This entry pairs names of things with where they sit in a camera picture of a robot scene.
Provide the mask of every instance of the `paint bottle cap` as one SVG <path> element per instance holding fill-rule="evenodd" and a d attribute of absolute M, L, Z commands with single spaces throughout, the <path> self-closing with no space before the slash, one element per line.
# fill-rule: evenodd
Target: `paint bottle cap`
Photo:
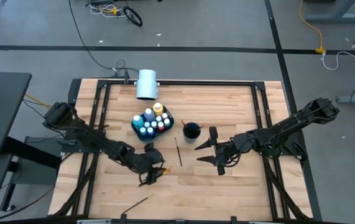
<path fill-rule="evenodd" d="M 133 120 L 134 120 L 134 121 L 140 121 L 140 116 L 139 116 L 139 115 L 135 115 L 135 116 L 133 117 Z"/>
<path fill-rule="evenodd" d="M 162 105 L 161 105 L 160 103 L 156 103 L 156 104 L 154 105 L 155 109 L 157 109 L 157 110 L 159 110 L 161 106 L 162 106 Z"/>

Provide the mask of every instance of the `gray floor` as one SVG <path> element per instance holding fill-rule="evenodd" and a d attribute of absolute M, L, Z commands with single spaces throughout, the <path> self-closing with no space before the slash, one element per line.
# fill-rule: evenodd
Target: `gray floor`
<path fill-rule="evenodd" d="M 263 1 L 227 0 L 222 4 L 215 0 L 129 1 L 143 18 L 141 28 L 125 19 L 92 15 L 84 7 L 84 0 L 71 1 L 87 45 L 275 48 Z M 271 3 L 284 49 L 318 47 L 317 33 L 298 17 L 299 1 Z M 304 14 L 334 9 L 334 5 L 328 4 L 303 5 Z M 352 49 L 355 24 L 315 25 L 323 31 L 326 49 Z M 8 0 L 0 14 L 0 45 L 81 44 L 68 1 Z M 159 78 L 282 81 L 276 54 L 93 52 L 93 55 L 109 66 L 124 59 L 128 67 L 154 69 Z M 355 60 L 350 56 L 340 58 L 337 71 L 325 69 L 319 55 L 285 55 L 285 59 L 298 108 L 317 97 L 334 99 L 348 95 L 355 86 Z M 326 56 L 326 63 L 334 67 L 335 56 Z M 0 51 L 0 72 L 31 73 L 28 93 L 49 104 L 67 99 L 72 78 L 113 75 L 80 51 Z M 304 133 L 323 219 L 355 223 L 355 105 L 339 108 L 341 113 L 336 121 L 322 126 L 314 124 Z M 45 113 L 44 108 L 37 109 Z M 54 136 L 41 122 L 37 114 L 22 105 L 10 135 L 21 140 L 25 136 Z M 43 185 L 18 185 L 12 203 L 22 207 L 48 189 L 49 186 Z M 50 199 L 51 194 L 29 212 L 10 219 L 44 216 Z"/>

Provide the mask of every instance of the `wooden table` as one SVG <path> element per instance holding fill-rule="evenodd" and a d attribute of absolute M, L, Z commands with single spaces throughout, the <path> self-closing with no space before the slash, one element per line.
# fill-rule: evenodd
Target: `wooden table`
<path fill-rule="evenodd" d="M 97 79 L 83 79 L 80 85 L 76 109 L 81 119 L 88 123 L 95 97 Z M 270 114 L 273 123 L 288 116 L 284 92 L 280 82 L 265 82 Z M 227 141 L 237 133 L 256 129 L 256 117 L 252 93 L 244 86 L 176 86 L 159 87 L 158 102 L 165 105 L 175 119 L 174 127 L 157 139 L 155 147 L 163 154 L 164 167 L 172 166 L 172 172 L 158 179 L 153 185 L 138 188 L 137 174 L 100 155 L 90 218 L 119 218 L 121 213 L 149 197 L 128 211 L 128 219 L 184 219 L 184 220 L 271 220 L 269 197 L 262 158 L 251 151 L 241 157 L 240 163 L 227 168 L 218 176 L 209 163 L 196 158 L 214 154 L 213 149 L 193 149 L 208 139 L 210 126 L 218 128 L 219 141 Z M 153 101 L 136 99 L 134 85 L 112 85 L 106 113 L 106 135 L 110 139 L 125 141 L 144 152 L 141 142 L 131 129 L 131 119 L 152 107 Z M 99 120 L 100 109 L 96 119 Z M 193 144 L 185 142 L 182 134 L 185 122 L 203 125 L 200 137 Z M 180 167 L 174 138 L 180 146 L 183 166 Z M 56 212 L 76 186 L 82 154 L 75 153 L 61 165 L 49 214 Z M 280 157 L 285 188 L 295 203 L 308 216 L 311 208 L 299 161 L 293 156 Z M 279 217 L 282 207 L 278 191 L 274 188 Z M 80 211 L 86 189 L 83 190 Z"/>

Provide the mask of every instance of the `black metal frame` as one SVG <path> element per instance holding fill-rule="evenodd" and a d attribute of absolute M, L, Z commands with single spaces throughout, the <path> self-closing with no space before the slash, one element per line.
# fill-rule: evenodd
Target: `black metal frame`
<path fill-rule="evenodd" d="M 264 82 L 195 81 L 195 80 L 159 80 L 159 82 L 161 83 L 161 85 L 210 85 L 210 86 L 246 86 L 246 87 L 250 87 L 251 91 L 252 91 L 252 99 L 253 99 L 253 104 L 254 104 L 254 112 L 256 114 L 257 127 L 262 128 L 262 118 L 261 118 L 261 112 L 260 112 L 260 106 L 259 106 L 259 99 L 257 97 L 257 91 L 260 91 L 260 95 L 262 97 L 267 127 L 272 126 L 270 109 L 269 109 L 269 105 L 268 105 L 268 101 L 267 101 L 267 94 L 265 92 Z M 101 110 L 101 117 L 100 117 L 98 127 L 99 127 L 99 129 L 104 129 L 104 122 L 105 122 L 108 101 L 109 101 L 109 93 L 110 93 L 111 85 L 123 85 L 124 83 L 126 83 L 126 82 L 122 79 L 98 80 L 97 87 L 96 87 L 96 94 L 95 94 L 95 98 L 93 101 L 93 109 L 92 109 L 91 117 L 90 117 L 90 126 L 92 126 L 92 127 L 95 126 L 94 121 L 96 118 L 96 112 L 98 110 L 98 102 L 100 99 L 101 90 L 103 88 L 105 88 L 104 102 L 103 102 L 103 107 Z M 133 85 L 133 84 L 134 84 L 134 80 L 128 80 L 127 85 Z M 75 90 L 78 90 L 79 86 L 80 85 L 74 85 L 74 87 L 76 88 Z M 74 93 L 74 91 L 70 91 L 69 95 L 77 97 L 77 94 Z M 68 101 L 76 102 L 76 98 L 68 99 Z M 88 154 L 84 153 L 84 155 L 86 155 L 86 159 L 82 159 L 80 171 L 83 173 L 81 175 L 81 172 L 80 172 L 80 179 L 78 180 L 78 183 L 79 183 L 79 181 L 81 181 L 81 176 L 84 175 L 86 165 L 87 165 L 87 157 L 88 157 L 87 155 Z M 97 164 L 98 156 L 99 156 L 98 153 L 93 155 L 93 162 L 95 162 L 95 164 Z M 262 155 L 262 158 L 263 158 L 263 163 L 265 163 L 265 161 L 267 159 L 269 159 L 265 155 Z M 274 161 L 274 166 L 275 166 L 275 174 L 276 174 L 278 180 L 280 181 L 280 183 L 282 185 L 284 185 L 279 158 L 274 157 L 273 161 Z M 279 217 L 278 217 L 277 205 L 276 205 L 276 201 L 275 201 L 274 187 L 273 187 L 271 180 L 266 175 L 265 175 L 265 178 L 267 181 L 267 193 L 269 195 L 270 211 L 271 211 L 273 220 L 275 220 L 275 219 L 278 219 Z M 84 212 L 83 212 L 84 215 L 89 215 L 91 196 L 93 194 L 93 188 L 94 188 L 94 179 L 95 179 L 95 172 L 94 172 L 93 176 L 91 177 L 89 184 L 88 184 L 86 200 L 85 200 L 85 204 L 84 204 L 84 206 L 85 206 Z M 288 209 L 287 204 L 285 203 L 283 198 L 281 198 L 281 202 L 282 202 L 282 211 L 283 211 L 284 218 L 290 218 L 289 209 Z M 73 208 L 75 208 L 75 209 L 72 210 L 72 212 L 73 212 L 72 215 L 76 215 L 75 212 L 77 212 L 77 210 L 78 210 L 79 199 L 77 199 L 75 201 L 74 206 L 75 207 L 73 207 Z M 231 217 L 231 220 L 232 221 L 191 221 L 191 220 L 184 220 L 184 221 L 188 221 L 190 223 L 231 223 L 231 222 L 233 222 L 233 223 L 247 223 L 246 221 L 244 221 L 244 222 L 235 221 L 236 217 Z M 176 222 L 176 220 L 126 220 L 125 217 L 124 218 L 121 217 L 121 219 L 112 219 L 112 221 L 119 222 L 119 223 L 130 223 L 130 222 L 142 222 L 142 223 L 146 223 L 146 222 L 149 222 L 149 223 L 174 222 L 175 223 Z"/>

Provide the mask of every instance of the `paint bottle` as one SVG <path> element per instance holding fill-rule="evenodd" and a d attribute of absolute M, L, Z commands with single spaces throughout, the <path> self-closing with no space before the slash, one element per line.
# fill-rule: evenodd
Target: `paint bottle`
<path fill-rule="evenodd" d="M 151 122 L 151 128 L 153 128 L 154 130 L 156 130 L 156 129 L 157 129 L 157 126 L 158 126 L 158 124 L 157 124 L 156 121 Z"/>
<path fill-rule="evenodd" d="M 144 127 L 144 121 L 143 121 L 142 117 L 139 115 L 135 115 L 133 117 L 133 125 L 137 130 Z"/>
<path fill-rule="evenodd" d="M 165 125 L 163 122 L 158 123 L 158 131 L 161 133 L 162 131 L 165 130 Z"/>
<path fill-rule="evenodd" d="M 164 125 L 165 125 L 166 128 L 170 127 L 170 120 L 168 118 L 165 119 Z"/>
<path fill-rule="evenodd" d="M 162 114 L 162 119 L 165 121 L 168 118 L 167 113 Z"/>
<path fill-rule="evenodd" d="M 155 136 L 155 131 L 153 128 L 147 128 L 148 137 L 153 138 Z"/>
<path fill-rule="evenodd" d="M 145 121 L 148 121 L 148 122 L 155 121 L 155 113 L 150 108 L 145 109 L 144 117 L 145 117 Z"/>
<path fill-rule="evenodd" d="M 140 134 L 141 136 L 146 136 L 147 135 L 147 128 L 140 128 Z"/>
<path fill-rule="evenodd" d="M 154 104 L 152 109 L 155 112 L 155 116 L 162 116 L 162 114 L 164 113 L 164 106 L 162 106 L 160 103 Z"/>

